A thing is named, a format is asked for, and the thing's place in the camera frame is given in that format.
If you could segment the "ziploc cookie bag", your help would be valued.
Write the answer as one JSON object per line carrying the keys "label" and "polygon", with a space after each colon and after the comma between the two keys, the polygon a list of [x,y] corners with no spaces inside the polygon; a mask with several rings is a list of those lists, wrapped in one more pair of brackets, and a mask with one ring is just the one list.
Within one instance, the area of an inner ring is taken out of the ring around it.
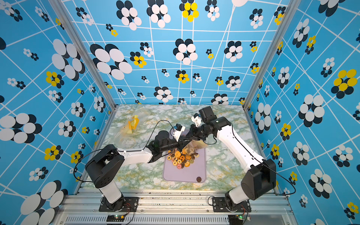
{"label": "ziploc cookie bag", "polygon": [[130,148],[135,144],[131,127],[118,127],[114,133],[114,144],[120,148]]}
{"label": "ziploc cookie bag", "polygon": [[195,155],[198,150],[205,149],[208,145],[205,144],[202,140],[196,141],[191,140],[190,143],[188,143],[183,149],[182,154],[184,155]]}

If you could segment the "poured cookies pile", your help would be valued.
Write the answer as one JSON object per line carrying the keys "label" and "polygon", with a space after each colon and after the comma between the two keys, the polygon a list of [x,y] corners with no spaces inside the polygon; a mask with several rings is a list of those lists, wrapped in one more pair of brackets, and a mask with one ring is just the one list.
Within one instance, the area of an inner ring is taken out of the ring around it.
{"label": "poured cookies pile", "polygon": [[200,154],[195,152],[193,149],[185,148],[182,151],[168,151],[165,162],[177,169],[184,169],[192,166],[195,163],[195,160],[199,157]]}

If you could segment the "ziploc bag of cookies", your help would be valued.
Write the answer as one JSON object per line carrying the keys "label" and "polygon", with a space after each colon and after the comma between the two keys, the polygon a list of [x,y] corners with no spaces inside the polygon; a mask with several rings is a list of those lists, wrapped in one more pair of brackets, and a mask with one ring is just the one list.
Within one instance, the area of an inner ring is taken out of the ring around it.
{"label": "ziploc bag of cookies", "polygon": [[137,108],[133,114],[130,120],[128,121],[127,127],[128,132],[133,133],[137,130],[137,127],[140,125],[143,125],[147,122],[149,119],[149,116],[151,115],[150,111],[144,107]]}

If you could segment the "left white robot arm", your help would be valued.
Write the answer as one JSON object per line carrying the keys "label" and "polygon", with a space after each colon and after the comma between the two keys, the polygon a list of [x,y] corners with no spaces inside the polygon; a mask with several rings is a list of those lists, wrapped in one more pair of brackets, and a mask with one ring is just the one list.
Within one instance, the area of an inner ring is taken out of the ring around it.
{"label": "left white robot arm", "polygon": [[114,181],[122,166],[153,163],[164,156],[164,152],[181,151],[190,142],[191,139],[184,136],[171,138],[169,132],[162,130],[143,150],[124,150],[109,144],[88,161],[85,170],[94,186],[102,193],[103,206],[118,212],[127,208],[125,197]]}

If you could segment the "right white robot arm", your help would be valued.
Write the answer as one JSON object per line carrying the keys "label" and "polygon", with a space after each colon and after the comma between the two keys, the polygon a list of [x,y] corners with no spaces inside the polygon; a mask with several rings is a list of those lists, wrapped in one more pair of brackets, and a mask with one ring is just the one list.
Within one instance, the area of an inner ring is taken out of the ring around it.
{"label": "right white robot arm", "polygon": [[205,122],[197,115],[191,118],[187,136],[206,139],[213,134],[238,159],[245,172],[241,184],[225,194],[225,203],[229,211],[236,211],[247,200],[256,200],[276,186],[276,166],[273,160],[264,159],[245,143],[236,133],[232,123],[226,118],[213,118]]}

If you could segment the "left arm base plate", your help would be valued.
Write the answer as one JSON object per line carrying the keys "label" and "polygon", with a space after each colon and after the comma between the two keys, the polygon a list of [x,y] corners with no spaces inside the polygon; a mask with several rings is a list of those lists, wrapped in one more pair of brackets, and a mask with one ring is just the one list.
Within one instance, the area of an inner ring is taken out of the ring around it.
{"label": "left arm base plate", "polygon": [[100,202],[99,211],[100,212],[136,212],[139,204],[138,197],[121,197],[114,203],[109,203],[109,201],[102,197]]}

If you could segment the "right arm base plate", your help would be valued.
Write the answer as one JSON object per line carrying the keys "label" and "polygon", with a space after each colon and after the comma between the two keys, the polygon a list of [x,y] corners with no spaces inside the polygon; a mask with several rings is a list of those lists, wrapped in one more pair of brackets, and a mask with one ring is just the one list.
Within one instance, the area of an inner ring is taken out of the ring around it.
{"label": "right arm base plate", "polygon": [[250,213],[252,209],[250,207],[250,203],[248,200],[240,202],[240,203],[233,203],[231,200],[225,197],[213,197],[211,196],[208,199],[208,204],[212,206],[214,212],[240,212],[240,213]]}

